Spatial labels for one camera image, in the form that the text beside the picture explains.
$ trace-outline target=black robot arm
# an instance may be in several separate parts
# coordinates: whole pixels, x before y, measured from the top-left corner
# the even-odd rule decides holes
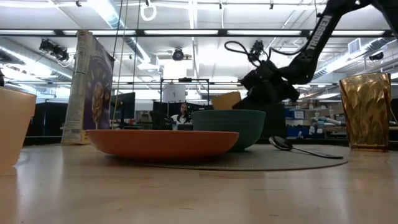
[[[241,80],[241,84],[249,90],[248,96],[233,108],[254,109],[285,99],[297,100],[300,93],[293,85],[306,84],[312,80],[317,69],[318,58],[341,17],[368,5],[373,5],[383,13],[391,30],[398,37],[397,0],[329,0],[307,43],[300,49],[290,65],[277,68],[270,60],[271,56],[267,60],[260,61],[257,68]],[[247,54],[253,63],[251,58],[255,55]]]

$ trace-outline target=metal spoon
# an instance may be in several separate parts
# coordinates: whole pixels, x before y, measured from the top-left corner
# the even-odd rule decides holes
[[[296,149],[298,151],[306,152],[313,156],[318,156],[318,157],[322,157],[322,158],[344,159],[343,156],[334,156],[334,155],[329,155],[329,154],[325,154],[325,153],[321,153],[321,152],[311,152],[311,151],[307,151],[304,149],[296,148],[290,142],[286,141],[286,139],[278,137],[278,136],[270,137],[268,140],[273,146],[275,146],[276,148],[283,150],[283,151],[291,151],[292,149]]]

